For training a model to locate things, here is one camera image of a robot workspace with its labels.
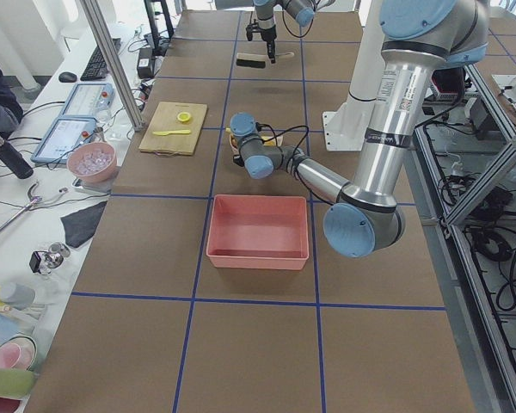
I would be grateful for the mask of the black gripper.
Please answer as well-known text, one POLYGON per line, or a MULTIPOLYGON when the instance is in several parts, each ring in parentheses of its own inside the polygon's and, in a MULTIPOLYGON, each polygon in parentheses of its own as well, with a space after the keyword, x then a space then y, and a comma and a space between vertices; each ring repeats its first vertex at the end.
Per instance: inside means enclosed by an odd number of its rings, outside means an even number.
POLYGON ((239 167, 243 167, 243 159, 240 155, 240 152, 236 146, 232 146, 232 161, 235 165, 239 167))
POLYGON ((245 28, 247 41, 252 41, 255 34, 259 34, 261 39, 267 44, 267 57, 271 64, 276 63, 276 46, 277 38, 276 24, 273 20, 259 21, 253 20, 245 28))

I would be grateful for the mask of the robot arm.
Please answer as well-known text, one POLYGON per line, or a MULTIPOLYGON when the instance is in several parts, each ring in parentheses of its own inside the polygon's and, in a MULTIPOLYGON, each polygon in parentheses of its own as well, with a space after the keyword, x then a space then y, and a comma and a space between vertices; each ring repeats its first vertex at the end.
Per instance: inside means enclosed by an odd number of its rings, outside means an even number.
POLYGON ((315 17, 316 4, 313 1, 266 0, 254 1, 253 5, 255 18, 249 18, 249 24, 245 28, 246 37, 248 41, 252 41, 253 35, 259 34, 266 43, 267 54, 256 55, 239 52, 236 56, 236 64, 241 67, 263 69, 266 67, 267 61, 275 64, 277 58, 275 47, 277 30, 274 7, 280 6, 301 28, 305 28, 312 23, 315 17))
POLYGON ((306 156, 296 146, 263 143, 251 114, 231 117, 243 166, 254 179, 283 169, 330 203, 323 219, 329 245, 347 257, 391 246, 405 219, 393 191, 416 128, 432 74, 480 61, 488 45, 487 1, 384 1, 378 26, 384 72, 352 180, 306 156))

